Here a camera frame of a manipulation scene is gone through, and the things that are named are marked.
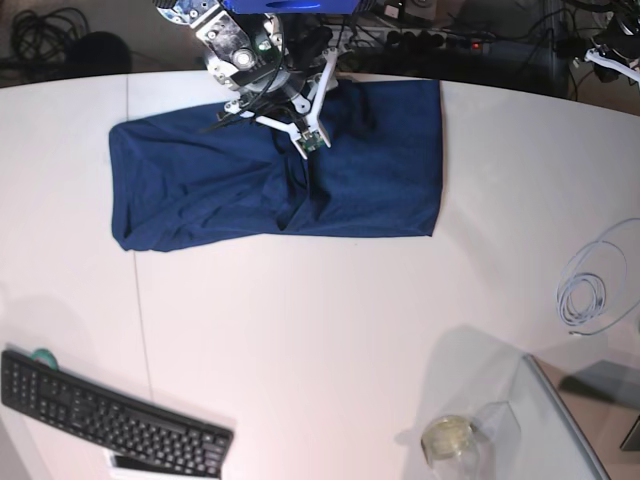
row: electrical wire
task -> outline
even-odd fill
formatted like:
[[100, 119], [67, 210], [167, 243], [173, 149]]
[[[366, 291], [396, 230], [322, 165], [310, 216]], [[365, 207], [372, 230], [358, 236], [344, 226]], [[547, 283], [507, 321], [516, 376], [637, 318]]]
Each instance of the electrical wire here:
[[573, 76], [573, 72], [571, 71], [571, 67], [569, 66], [569, 78], [571, 79], [571, 83], [573, 84], [573, 93], [574, 93], [574, 101], [578, 101], [578, 84], [576, 83], [576, 77]]
[[574, 93], [574, 101], [578, 101], [578, 90], [580, 89], [580, 86], [584, 83], [584, 81], [593, 73], [595, 73], [595, 70], [591, 70], [589, 73], [587, 73], [586, 75], [584, 75], [580, 80], [578, 80], [578, 83], [575, 83], [575, 79], [574, 81], [574, 88], [573, 88], [573, 93]]
[[229, 125], [236, 125], [238, 123], [242, 123], [243, 121], [248, 120], [249, 118], [251, 118], [251, 117], [243, 118], [243, 117], [241, 117], [241, 115], [243, 113], [248, 112], [249, 110], [251, 110], [251, 108], [258, 102], [258, 100], [260, 100], [262, 97], [265, 96], [265, 94], [271, 88], [271, 85], [273, 85], [273, 82], [275, 82], [276, 78], [278, 78], [278, 74], [280, 73], [280, 69], [282, 68], [282, 65], [284, 64], [284, 57], [285, 57], [285, 54], [286, 54], [284, 25], [282, 26], [282, 30], [280, 32], [280, 35], [281, 35], [281, 38], [282, 38], [282, 40], [281, 40], [282, 50], [280, 52], [280, 60], [278, 61], [278, 66], [276, 67], [275, 72], [273, 73], [273, 75], [271, 76], [271, 78], [269, 79], [267, 84], [264, 86], [264, 88], [260, 91], [260, 93], [258, 93], [256, 96], [254, 96], [244, 107], [242, 107], [240, 110], [238, 110], [238, 112], [236, 112], [234, 114], [231, 114], [231, 115], [227, 115], [225, 118], [220, 120], [218, 123], [214, 123], [209, 128], [205, 129], [204, 133], [213, 132], [213, 131], [218, 130], [220, 128], [228, 127]]
[[551, 30], [550, 28], [545, 30], [544, 35], [542, 36], [542, 38], [540, 38], [540, 40], [538, 40], [538, 43], [536, 43], [536, 45], [533, 47], [533, 50], [531, 50], [531, 53], [527, 56], [527, 58], [522, 63], [522, 65], [520, 65], [520, 67], [518, 67], [518, 69], [515, 72], [513, 72], [514, 77], [517, 77], [522, 72], [524, 72], [524, 70], [527, 68], [529, 63], [531, 63], [531, 60], [533, 60], [533, 58], [536, 56], [536, 54], [542, 47], [542, 44], [547, 40], [547, 37], [549, 36], [549, 34], [553, 36], [553, 30]]
[[90, 31], [87, 17], [77, 8], [45, 15], [23, 10], [11, 23], [12, 55], [0, 60], [0, 69], [20, 71], [28, 81], [56, 78], [71, 47]]
[[367, 48], [376, 48], [375, 45], [373, 43], [371, 43], [369, 40], [363, 40], [361, 38], [352, 38], [349, 40], [349, 43], [353, 42], [357, 48], [361, 49], [362, 47], [360, 46], [361, 43], [364, 43], [366, 45]]
[[558, 10], [554, 10], [553, 12], [547, 13], [546, 15], [543, 15], [542, 17], [540, 17], [536, 22], [533, 23], [533, 25], [531, 25], [531, 27], [529, 27], [529, 30], [527, 30], [526, 33], [524, 33], [522, 35], [518, 35], [518, 36], [499, 35], [499, 34], [497, 34], [495, 32], [491, 32], [489, 30], [477, 30], [477, 29], [475, 29], [473, 27], [473, 25], [461, 21], [459, 18], [457, 18], [456, 16], [454, 16], [452, 14], [449, 13], [447, 15], [451, 19], [453, 19], [455, 22], [459, 23], [460, 25], [466, 26], [467, 28], [470, 28], [471, 30], [473, 30], [473, 33], [475, 33], [478, 36], [488, 35], [493, 40], [517, 42], [517, 41], [521, 41], [521, 40], [528, 40], [529, 38], [531, 38], [531, 36], [537, 31], [537, 29], [538, 29], [538, 27], [540, 25], [542, 25], [549, 18], [552, 18], [555, 15], [558, 15], [560, 13], [568, 13], [570, 16], [572, 15], [571, 10], [569, 10], [567, 7], [559, 8]]
[[580, 10], [586, 10], [587, 12], [594, 13], [613, 12], [616, 9], [613, 2], [605, 3], [604, 5], [599, 5], [597, 3], [584, 3], [580, 0], [564, 0], [564, 2]]
[[[607, 228], [593, 242], [582, 247], [564, 267], [556, 288], [556, 312], [560, 320], [568, 327], [577, 328], [584, 326], [608, 313], [616, 304], [620, 295], [624, 292], [628, 274], [627, 257], [620, 247], [605, 239], [613, 231], [633, 222], [640, 222], [640, 218], [628, 218]], [[622, 259], [624, 264], [624, 274], [622, 275], [621, 284], [612, 296], [611, 300], [607, 299], [607, 288], [602, 277], [591, 272], [579, 272], [582, 265], [584, 265], [591, 255], [597, 249], [602, 248], [608, 248], [615, 252]], [[573, 295], [578, 288], [586, 290], [590, 295], [587, 305], [582, 308], [577, 307], [573, 298]], [[622, 315], [602, 328], [592, 330], [591, 332], [578, 332], [576, 330], [571, 330], [569, 331], [569, 334], [574, 336], [590, 337], [602, 333], [622, 321], [629, 313], [635, 310], [638, 305], [640, 305], [640, 299], [638, 299]]]
[[340, 42], [342, 41], [342, 34], [344, 33], [344, 29], [347, 26], [347, 16], [344, 15], [342, 17], [342, 28], [340, 29], [340, 35], [338, 35], [338, 43], [336, 44], [336, 48], [338, 51], [340, 50]]
[[366, 28], [364, 28], [362, 25], [356, 24], [356, 28], [359, 28], [365, 35], [371, 37], [374, 41], [376, 41], [377, 43], [379, 43], [380, 45], [382, 45], [383, 47], [386, 47], [386, 45], [384, 44], [384, 42], [382, 40], [380, 40], [378, 37], [376, 37], [375, 35], [373, 35], [371, 32], [369, 32]]

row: white table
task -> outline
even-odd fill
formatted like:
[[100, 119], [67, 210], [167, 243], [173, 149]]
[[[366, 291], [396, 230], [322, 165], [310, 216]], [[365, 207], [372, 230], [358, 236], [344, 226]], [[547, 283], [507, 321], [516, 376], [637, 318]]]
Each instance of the white table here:
[[[47, 109], [27, 91], [46, 96]], [[0, 283], [22, 282], [24, 296], [64, 299], [87, 332], [72, 341], [48, 326], [35, 339], [5, 328], [2, 340], [23, 348], [46, 343], [67, 368], [143, 398], [148, 368], [155, 402], [235, 430], [225, 479], [424, 478], [418, 442], [424, 426], [442, 413], [472, 414], [504, 398], [522, 351], [569, 372], [602, 358], [640, 362], [633, 322], [572, 339], [554, 311], [567, 260], [605, 227], [638, 215], [638, 118], [444, 83], [446, 178], [433, 238], [257, 236], [136, 254], [136, 270], [134, 256], [117, 249], [108, 229], [109, 127], [222, 101], [229, 92], [193, 72], [0, 93], [13, 105], [2, 114], [16, 123], [3, 129], [5, 144], [25, 125], [58, 134], [12, 144], [0, 167], [11, 173], [5, 183], [12, 198], [17, 190], [25, 198], [46, 192], [52, 214], [80, 212], [63, 217], [63, 225], [50, 221], [38, 255], [28, 260], [20, 242], [32, 239], [42, 225], [37, 220], [46, 217], [42, 203], [34, 204], [32, 223], [14, 228], [18, 240], [2, 252], [13, 253], [0, 261]], [[91, 102], [91, 116], [80, 116]], [[25, 117], [22, 124], [16, 115]], [[62, 144], [71, 153], [55, 150]], [[66, 173], [56, 182], [58, 165]], [[71, 175], [78, 165], [85, 176]], [[70, 177], [73, 185], [56, 188]], [[3, 229], [23, 220], [2, 202]], [[64, 235], [72, 230], [85, 235]], [[639, 239], [640, 230], [628, 232], [631, 245]], [[93, 283], [75, 273], [44, 275], [40, 266], [61, 251], [68, 252], [62, 258], [71, 273], [104, 270]], [[627, 253], [630, 262], [640, 258]], [[50, 264], [56, 273], [60, 267]], [[636, 274], [632, 285], [640, 285], [640, 263]], [[0, 327], [15, 330], [16, 323], [5, 315]], [[16, 428], [11, 433], [18, 437]], [[59, 450], [45, 442], [65, 436], [45, 428], [29, 423], [54, 480], [103, 478], [97, 460], [74, 466], [76, 476], [52, 467]], [[518, 473], [540, 478], [531, 469]]]

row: navy blue cloth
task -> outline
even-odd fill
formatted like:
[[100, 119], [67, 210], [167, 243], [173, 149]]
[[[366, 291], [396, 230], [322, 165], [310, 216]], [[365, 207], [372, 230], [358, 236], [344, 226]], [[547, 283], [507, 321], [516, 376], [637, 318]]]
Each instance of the navy blue cloth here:
[[333, 146], [308, 162], [286, 134], [276, 148], [260, 125], [202, 133], [220, 109], [112, 129], [112, 227], [122, 248], [167, 252], [259, 233], [433, 233], [442, 193], [438, 82], [341, 82], [321, 116]]

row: keyboard key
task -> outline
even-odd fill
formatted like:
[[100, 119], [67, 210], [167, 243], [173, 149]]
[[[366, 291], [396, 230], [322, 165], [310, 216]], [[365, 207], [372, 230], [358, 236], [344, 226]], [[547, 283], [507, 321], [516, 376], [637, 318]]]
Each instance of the keyboard key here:
[[194, 419], [105, 392], [15, 352], [2, 353], [0, 372], [2, 401], [10, 408], [174, 472], [218, 475], [231, 444], [232, 433], [222, 427], [209, 430]]
[[204, 454], [204, 458], [215, 460], [216, 462], [219, 462], [220, 460], [222, 460], [222, 455], [220, 455], [219, 453], [215, 453], [215, 452], [206, 452]]
[[226, 437], [216, 437], [216, 445], [224, 448], [229, 445], [229, 439]]
[[218, 446], [218, 445], [212, 445], [210, 443], [203, 443], [202, 444], [202, 448], [205, 449], [208, 452], [215, 452], [215, 453], [224, 453], [224, 448]]

